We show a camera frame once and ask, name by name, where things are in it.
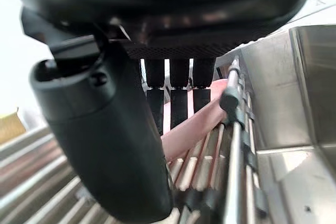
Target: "stainless steel panel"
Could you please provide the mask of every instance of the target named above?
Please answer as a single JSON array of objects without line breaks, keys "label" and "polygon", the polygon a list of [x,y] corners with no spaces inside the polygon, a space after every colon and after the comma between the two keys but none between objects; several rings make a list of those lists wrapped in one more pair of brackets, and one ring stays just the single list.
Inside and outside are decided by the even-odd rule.
[{"label": "stainless steel panel", "polygon": [[336,182],[316,150],[258,152],[258,159],[274,224],[334,223]]},{"label": "stainless steel panel", "polygon": [[317,142],[336,161],[325,146],[336,144],[336,26],[306,26],[291,30],[295,56],[302,64],[305,89]]},{"label": "stainless steel panel", "polygon": [[240,50],[261,131],[256,149],[311,144],[288,32]]}]

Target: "screw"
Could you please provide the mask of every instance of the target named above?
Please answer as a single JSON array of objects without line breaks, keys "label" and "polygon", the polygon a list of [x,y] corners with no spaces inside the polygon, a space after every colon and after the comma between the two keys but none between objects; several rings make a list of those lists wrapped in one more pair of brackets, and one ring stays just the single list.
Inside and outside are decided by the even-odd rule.
[{"label": "screw", "polygon": [[107,76],[102,72],[91,75],[91,82],[95,87],[99,87],[107,83]]}]

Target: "roller conveyor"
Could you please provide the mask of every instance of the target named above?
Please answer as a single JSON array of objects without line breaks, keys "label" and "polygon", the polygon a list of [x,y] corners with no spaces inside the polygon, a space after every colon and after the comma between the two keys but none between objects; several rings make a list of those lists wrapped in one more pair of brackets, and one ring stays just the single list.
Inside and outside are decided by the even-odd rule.
[{"label": "roller conveyor", "polygon": [[[249,54],[256,59],[253,52],[249,51]],[[256,72],[249,72],[250,81],[254,81],[254,75]],[[258,80],[263,84],[269,81]],[[237,88],[243,85],[239,80],[234,84],[232,87]],[[269,138],[270,128],[265,128],[265,124],[274,117],[272,114],[265,117],[263,110],[269,109],[266,106],[272,100],[263,100],[260,106],[265,90],[262,93],[256,83],[254,87],[259,101],[254,100],[255,94],[246,92],[239,102],[240,108],[245,106],[244,127],[241,122],[223,122],[209,133],[213,137],[208,138],[205,149],[202,148],[204,140],[201,140],[168,164],[176,187],[176,206],[167,219],[158,223],[233,223],[226,221],[227,216],[238,216],[240,223],[248,224],[289,223],[288,219],[295,224],[333,223],[328,222],[334,220],[333,213],[324,205],[335,206],[336,189],[331,169],[323,165],[320,154],[312,146],[270,146],[274,144],[273,138]],[[234,143],[239,143],[240,149],[233,149]],[[234,150],[236,153],[239,150],[242,160],[233,166],[237,164],[233,162],[237,159]],[[1,146],[0,158],[0,223],[119,223],[108,216],[83,188],[47,127]],[[240,188],[240,194],[230,189],[230,181]],[[260,190],[264,192],[266,201],[260,201]],[[201,191],[201,196],[190,207],[186,199],[195,191]],[[233,198],[238,195],[240,200],[233,201],[232,195]],[[229,208],[229,200],[236,205]],[[188,212],[186,218],[181,216],[183,210]]]},{"label": "roller conveyor", "polygon": [[[236,87],[242,97],[245,91],[234,73],[229,75],[228,87]],[[243,102],[242,99],[239,102],[241,108]],[[252,132],[253,121],[249,120],[246,129]],[[240,211],[244,211],[240,207],[239,190],[243,169],[242,130],[237,122],[219,124],[194,148],[169,163],[176,188],[176,207],[162,223],[205,223],[209,218],[216,219],[213,216],[217,216],[217,221],[222,218],[223,223],[233,223],[230,218],[238,219]],[[20,137],[11,145],[3,146],[1,154],[4,185],[1,224],[117,222],[84,190],[47,128],[37,129],[24,139]],[[248,166],[246,173],[249,198],[249,175],[255,173]]]}]

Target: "pink object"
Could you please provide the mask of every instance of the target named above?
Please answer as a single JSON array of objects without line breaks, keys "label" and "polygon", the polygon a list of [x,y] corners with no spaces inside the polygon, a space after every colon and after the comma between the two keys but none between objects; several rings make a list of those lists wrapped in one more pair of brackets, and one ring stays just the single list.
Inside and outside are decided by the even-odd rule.
[{"label": "pink object", "polygon": [[188,115],[189,118],[167,131],[170,126],[170,103],[164,106],[164,134],[161,136],[162,146],[167,162],[181,156],[185,151],[194,147],[198,141],[203,139],[221,120],[226,116],[219,106],[219,99],[226,87],[227,80],[214,81],[210,86],[211,102],[193,113],[193,94],[188,92]]}]

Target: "black plastic clip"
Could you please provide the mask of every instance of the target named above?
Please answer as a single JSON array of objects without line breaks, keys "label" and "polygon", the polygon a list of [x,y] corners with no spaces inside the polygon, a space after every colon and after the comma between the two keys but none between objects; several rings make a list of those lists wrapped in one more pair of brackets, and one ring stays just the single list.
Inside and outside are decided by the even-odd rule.
[{"label": "black plastic clip", "polygon": [[241,139],[243,142],[243,148],[244,152],[251,150],[251,141],[250,141],[250,135],[248,132],[243,131],[241,134]]},{"label": "black plastic clip", "polygon": [[242,97],[243,101],[247,104],[247,95],[245,92],[243,92],[243,97]]},{"label": "black plastic clip", "polygon": [[258,164],[257,164],[257,157],[256,155],[251,151],[250,147],[247,147],[244,145],[244,160],[245,164],[250,166],[254,173],[258,172]]},{"label": "black plastic clip", "polygon": [[253,111],[248,107],[246,108],[246,114],[247,114],[248,118],[250,118],[252,121],[255,120],[255,116],[254,116]]},{"label": "black plastic clip", "polygon": [[261,218],[264,218],[268,215],[268,204],[266,195],[264,191],[262,191],[258,187],[255,187],[254,195],[255,195],[257,212]]}]

